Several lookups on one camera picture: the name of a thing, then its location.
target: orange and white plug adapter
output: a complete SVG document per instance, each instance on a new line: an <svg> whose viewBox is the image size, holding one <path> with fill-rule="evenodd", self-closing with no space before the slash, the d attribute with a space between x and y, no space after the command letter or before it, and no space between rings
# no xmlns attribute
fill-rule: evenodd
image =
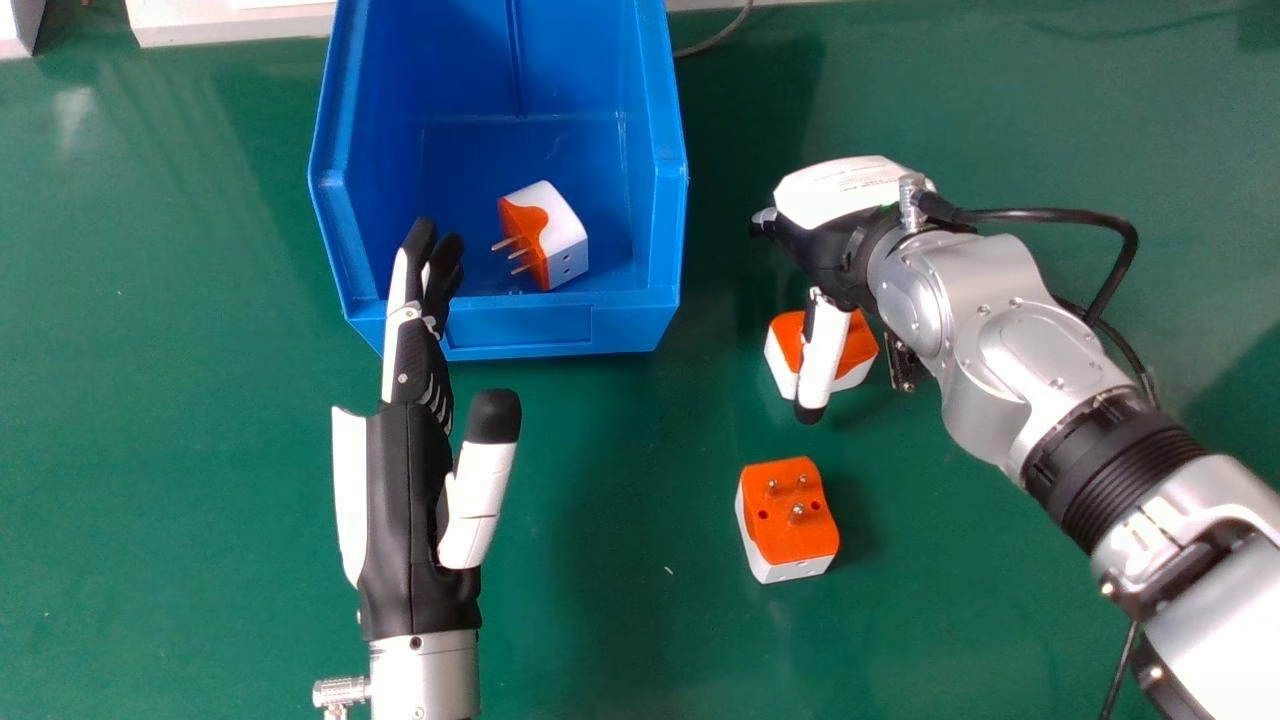
<svg viewBox="0 0 1280 720"><path fill-rule="evenodd" d="M552 183L538 181L498 199L498 215L506 237L493 251L513 247L507 259L521 261L511 274L527 270L547 292L588 270L586 228Z"/></svg>
<svg viewBox="0 0 1280 720"><path fill-rule="evenodd" d="M760 583L820 575L840 550L822 475L808 457L748 465L733 505L746 562Z"/></svg>
<svg viewBox="0 0 1280 720"><path fill-rule="evenodd" d="M795 400L800 379L800 360L804 354L804 310L783 313L769 323L769 336L764 341L764 360L773 373L773 382L783 400ZM879 355L876 333L867 324L861 310L849 318L849 334L836 365L836 378L831 392L858 387L867 379Z"/></svg>

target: robotic arm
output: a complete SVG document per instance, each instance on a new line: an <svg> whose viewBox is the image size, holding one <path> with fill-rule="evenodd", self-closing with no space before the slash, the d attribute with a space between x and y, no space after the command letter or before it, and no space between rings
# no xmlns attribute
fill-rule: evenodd
<svg viewBox="0 0 1280 720"><path fill-rule="evenodd" d="M462 241L419 220L396 256L381 402L372 418L333 409L338 544L360 591L369 676L320 680L326 720L371 702L374 720L480 712L480 562L498 523L520 437L509 389L476 396L453 465L453 389L440 352L462 281Z"/></svg>
<svg viewBox="0 0 1280 720"><path fill-rule="evenodd" d="M833 160L785 178L774 204L753 234L814 281L810 307L878 316L895 387L933 375L951 437L1036 498L1089 555L1101 592L1144 625L1132 666L1152 702L1174 720L1267 716L1280 496L1160 413L1052 299L1021 241L959 224L923 176ZM803 421L826 406L838 328L806 323Z"/></svg>

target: black and white robotic hand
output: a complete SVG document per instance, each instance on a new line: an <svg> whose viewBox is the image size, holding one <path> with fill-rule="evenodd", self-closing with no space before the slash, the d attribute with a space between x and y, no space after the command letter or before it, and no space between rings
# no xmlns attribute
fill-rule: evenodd
<svg viewBox="0 0 1280 720"><path fill-rule="evenodd" d="M934 377L951 437L1091 556L1102 594L1143 626L1132 667L1167 717L1275 716L1280 496L1161 413L1094 332L1137 251L1133 225L1085 210L960 210L879 156L797 170L773 197L751 231L815 283L812 316L831 316L806 323L800 388L813 388L797 393L800 419L826 406L831 347L844 342L836 315L861 307L887 329L895 387ZM972 227L986 222L1107 227L1125 250L1076 315L1019 238Z"/></svg>
<svg viewBox="0 0 1280 720"><path fill-rule="evenodd" d="M333 409L334 500L343 570L360 591L369 675L320 680L326 719L369 702L374 720L480 712L480 564L520 438L520 398L481 392L453 462L453 389L440 350L462 282L462 240L419 219L396 255L381 402L371 418Z"/></svg>

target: green surface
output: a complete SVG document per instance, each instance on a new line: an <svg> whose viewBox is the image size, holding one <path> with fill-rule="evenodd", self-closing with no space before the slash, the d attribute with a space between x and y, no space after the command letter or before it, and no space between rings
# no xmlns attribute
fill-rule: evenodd
<svg viewBox="0 0 1280 720"><path fill-rule="evenodd" d="M968 205L1125 213L1146 243L1108 316L1174 414L1276 478L1280 4L1119 5L765 9L680 65L662 347L456 368L461 397L509 384L527 414L485 566L486 717L1097 712L1124 620L1085 559L883 361L797 427L760 346L804 282L744 228L783 173L869 152ZM42 46L0 65L0 717L319 717L311 682L366 664L329 406L378 392L303 181L324 44L140 51L118 5L55 1ZM1115 250L1027 238L1076 299ZM764 588L735 479L799 454L844 547ZM1130 684L1116 716L1155 712Z"/></svg>

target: adapter inside blue bin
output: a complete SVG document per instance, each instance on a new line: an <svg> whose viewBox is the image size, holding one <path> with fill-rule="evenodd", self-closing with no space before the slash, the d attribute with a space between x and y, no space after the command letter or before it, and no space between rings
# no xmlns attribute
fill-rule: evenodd
<svg viewBox="0 0 1280 720"><path fill-rule="evenodd" d="M550 181L590 270L513 277L498 199ZM444 348L483 360L657 347L680 302L687 164L662 0L339 0L310 184L343 313L379 352L415 218L462 234Z"/></svg>

